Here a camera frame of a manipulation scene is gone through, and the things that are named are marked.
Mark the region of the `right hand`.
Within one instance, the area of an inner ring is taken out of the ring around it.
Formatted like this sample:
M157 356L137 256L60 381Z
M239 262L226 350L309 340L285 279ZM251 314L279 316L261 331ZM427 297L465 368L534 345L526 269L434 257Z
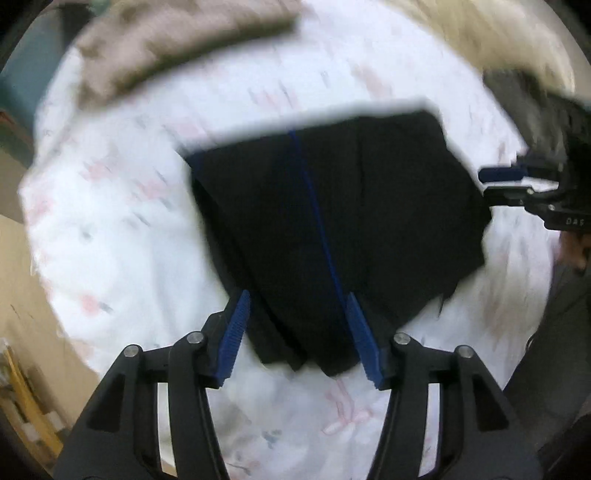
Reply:
M583 274L589 264L590 248L590 234L562 232L559 237L559 262Z

